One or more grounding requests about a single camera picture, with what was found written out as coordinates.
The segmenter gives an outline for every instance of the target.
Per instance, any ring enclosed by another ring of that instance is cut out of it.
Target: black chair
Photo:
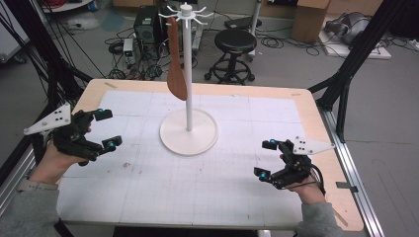
[[[209,69],[209,73],[205,75],[206,80],[209,80],[212,74],[218,78],[218,84],[226,82],[244,85],[244,81],[246,80],[255,80],[255,75],[252,74],[249,66],[247,66],[245,62],[237,60],[237,57],[241,56],[243,53],[248,53],[256,48],[256,38],[252,34],[242,30],[224,30],[215,36],[214,42],[224,54],[213,67]],[[228,53],[230,54],[230,58],[225,58]],[[228,66],[220,67],[221,64],[224,64],[225,66],[225,63],[223,62],[228,62]]]

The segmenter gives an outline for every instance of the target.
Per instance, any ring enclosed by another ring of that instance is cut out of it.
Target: sleeve
[[[343,230],[336,223],[332,203],[302,204],[302,222],[296,227],[298,237],[340,237]]]
[[[0,236],[59,236],[53,225],[59,217],[59,191],[17,193],[0,216]]]

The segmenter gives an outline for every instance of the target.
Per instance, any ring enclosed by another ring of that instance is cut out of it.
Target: caster wheel
[[[250,74],[249,79],[247,79],[249,81],[254,81],[255,80],[255,75]]]
[[[206,73],[206,75],[204,76],[206,81],[208,81],[211,78],[212,74],[211,73]]]

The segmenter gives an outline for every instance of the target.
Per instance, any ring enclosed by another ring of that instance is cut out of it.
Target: gray floor
[[[67,14],[78,14],[79,11]],[[112,69],[112,55],[106,39],[133,24],[130,13],[111,8],[94,14],[101,26],[79,32],[74,37],[99,69],[107,75]],[[60,15],[65,19],[69,15]],[[226,18],[217,16],[210,27],[223,29]],[[261,18],[260,30],[276,30],[291,26],[293,21]],[[203,36],[193,70],[193,82],[204,80],[204,74],[219,57],[213,44],[215,32]],[[282,37],[290,31],[282,31]],[[77,67],[101,78],[75,43],[68,46]],[[332,76],[344,61],[326,56],[320,47],[316,56],[305,49],[286,43],[282,48],[258,44],[256,57],[249,63],[256,76],[251,86],[308,88]],[[368,196],[386,236],[419,236],[419,180],[417,119],[419,118],[419,54],[399,46],[387,48],[391,60],[368,59],[351,85],[345,125],[345,137],[361,175]],[[165,74],[156,80],[164,81]],[[22,138],[23,128],[32,124],[45,105],[45,94],[31,63],[0,64],[0,105],[2,111],[0,164]],[[112,236],[113,227],[71,226],[76,236]],[[273,236],[292,236],[291,232],[273,232]],[[368,236],[366,231],[348,232],[345,236]]]

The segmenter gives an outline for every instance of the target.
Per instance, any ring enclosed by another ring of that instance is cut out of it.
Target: wooden spoon
[[[167,23],[170,24],[170,26],[167,27],[167,33],[169,35],[170,55],[172,57],[169,73],[167,74],[167,87],[179,100],[186,101],[188,99],[188,89],[181,68],[178,23],[173,17],[168,18]]]

